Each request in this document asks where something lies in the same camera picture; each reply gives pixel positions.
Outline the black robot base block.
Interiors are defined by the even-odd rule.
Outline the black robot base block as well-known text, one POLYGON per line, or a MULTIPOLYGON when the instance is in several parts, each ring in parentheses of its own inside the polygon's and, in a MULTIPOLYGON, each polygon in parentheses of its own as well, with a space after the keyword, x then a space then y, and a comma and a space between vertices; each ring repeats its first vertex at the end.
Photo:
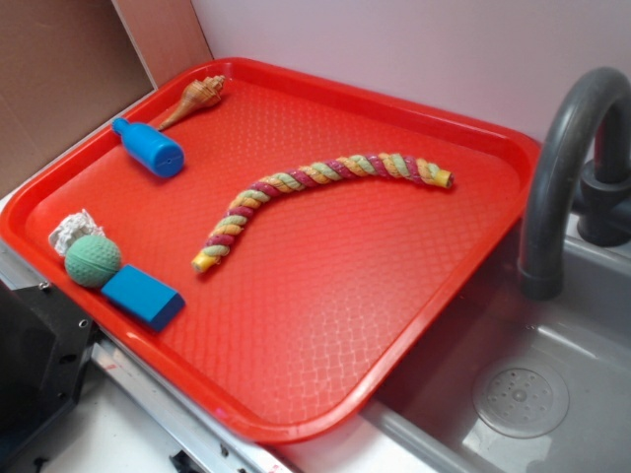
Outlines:
POLYGON ((1 286, 1 470, 78 403, 96 326, 56 287, 1 286))

